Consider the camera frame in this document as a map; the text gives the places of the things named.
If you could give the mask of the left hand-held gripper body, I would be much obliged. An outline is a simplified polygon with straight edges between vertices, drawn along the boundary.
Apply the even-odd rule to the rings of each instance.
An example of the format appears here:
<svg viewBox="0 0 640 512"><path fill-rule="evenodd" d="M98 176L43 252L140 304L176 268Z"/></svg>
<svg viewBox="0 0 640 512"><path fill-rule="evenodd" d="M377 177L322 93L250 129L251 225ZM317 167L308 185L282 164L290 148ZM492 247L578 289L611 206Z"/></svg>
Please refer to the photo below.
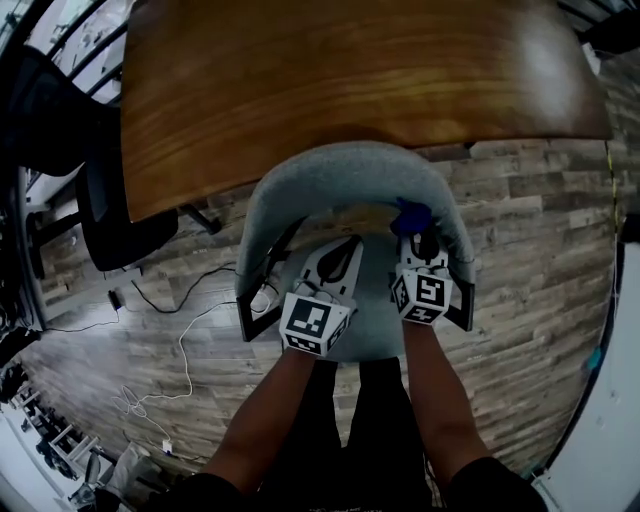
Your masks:
<svg viewBox="0 0 640 512"><path fill-rule="evenodd" d="M336 295L298 279L282 306L279 334L285 349L326 358L346 332L356 312L351 297Z"/></svg>

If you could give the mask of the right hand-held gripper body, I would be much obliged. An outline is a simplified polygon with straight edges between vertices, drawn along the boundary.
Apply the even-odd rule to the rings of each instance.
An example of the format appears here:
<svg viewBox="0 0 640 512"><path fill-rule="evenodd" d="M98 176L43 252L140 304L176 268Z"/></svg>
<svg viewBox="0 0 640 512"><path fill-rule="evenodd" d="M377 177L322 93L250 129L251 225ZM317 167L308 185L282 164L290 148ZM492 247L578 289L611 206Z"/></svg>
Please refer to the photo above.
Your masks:
<svg viewBox="0 0 640 512"><path fill-rule="evenodd" d="M453 280L445 266L396 266L392 301L402 320L432 325L449 309Z"/></svg>

